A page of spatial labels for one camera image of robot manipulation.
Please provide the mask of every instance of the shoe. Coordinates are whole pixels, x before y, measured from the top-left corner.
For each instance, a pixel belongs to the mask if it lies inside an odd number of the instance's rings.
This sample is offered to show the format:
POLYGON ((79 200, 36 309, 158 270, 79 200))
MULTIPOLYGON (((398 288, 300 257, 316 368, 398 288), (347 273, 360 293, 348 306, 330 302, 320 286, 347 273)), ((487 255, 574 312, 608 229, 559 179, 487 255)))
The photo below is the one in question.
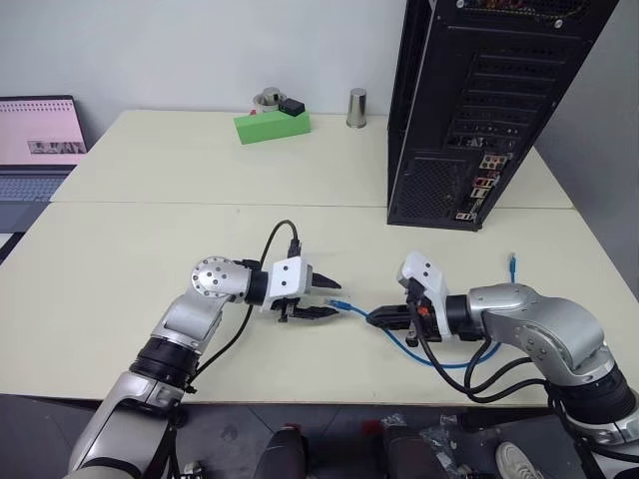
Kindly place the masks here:
POLYGON ((521 449, 512 442, 502 442, 495 453, 502 479, 543 479, 521 449))

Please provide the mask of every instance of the small black box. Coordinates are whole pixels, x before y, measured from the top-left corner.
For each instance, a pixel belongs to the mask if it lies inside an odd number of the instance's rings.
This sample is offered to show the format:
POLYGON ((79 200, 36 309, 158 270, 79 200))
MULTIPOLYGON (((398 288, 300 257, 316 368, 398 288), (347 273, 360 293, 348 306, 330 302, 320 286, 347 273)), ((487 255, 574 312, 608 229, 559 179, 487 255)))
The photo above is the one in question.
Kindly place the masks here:
POLYGON ((286 98, 280 103, 280 111, 292 117, 296 117, 305 110, 304 103, 294 100, 293 98, 286 98))

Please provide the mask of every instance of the computer ports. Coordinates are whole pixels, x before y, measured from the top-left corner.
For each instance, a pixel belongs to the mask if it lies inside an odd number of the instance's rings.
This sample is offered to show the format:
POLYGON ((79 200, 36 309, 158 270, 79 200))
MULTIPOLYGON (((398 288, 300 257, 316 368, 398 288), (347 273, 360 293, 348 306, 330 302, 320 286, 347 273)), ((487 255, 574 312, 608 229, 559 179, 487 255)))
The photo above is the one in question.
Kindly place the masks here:
POLYGON ((492 188, 495 183, 497 183, 495 178, 475 178, 472 181, 475 188, 492 188))
POLYGON ((458 213, 458 214, 455 216, 455 219, 456 219, 456 220, 465 220, 465 221, 467 221, 467 222, 471 222, 471 221, 473 221, 475 218, 477 218, 477 215, 476 215, 476 214, 473 214, 473 213, 458 213))
POLYGON ((490 192, 490 188, 473 188, 470 193, 471 198, 486 198, 490 192))
POLYGON ((486 154, 481 160, 479 167, 482 170, 503 170, 506 162, 510 160, 511 155, 492 155, 486 154))

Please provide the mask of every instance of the laptop keyboard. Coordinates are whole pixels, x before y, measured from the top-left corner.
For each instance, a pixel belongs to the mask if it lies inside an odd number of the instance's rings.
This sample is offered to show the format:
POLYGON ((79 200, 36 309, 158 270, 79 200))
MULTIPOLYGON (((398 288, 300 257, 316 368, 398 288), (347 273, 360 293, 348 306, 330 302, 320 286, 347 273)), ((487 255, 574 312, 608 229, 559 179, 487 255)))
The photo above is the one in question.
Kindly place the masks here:
POLYGON ((48 202, 65 177, 0 177, 0 202, 48 202))

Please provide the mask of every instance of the laptop screen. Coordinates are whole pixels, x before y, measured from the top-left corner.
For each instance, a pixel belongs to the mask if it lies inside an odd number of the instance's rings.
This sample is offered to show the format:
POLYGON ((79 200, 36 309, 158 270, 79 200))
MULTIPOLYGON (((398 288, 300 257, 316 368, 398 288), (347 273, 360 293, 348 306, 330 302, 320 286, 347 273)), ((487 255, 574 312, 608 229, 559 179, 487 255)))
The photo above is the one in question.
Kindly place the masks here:
POLYGON ((0 166, 76 165, 86 153, 73 97, 0 97, 0 166))

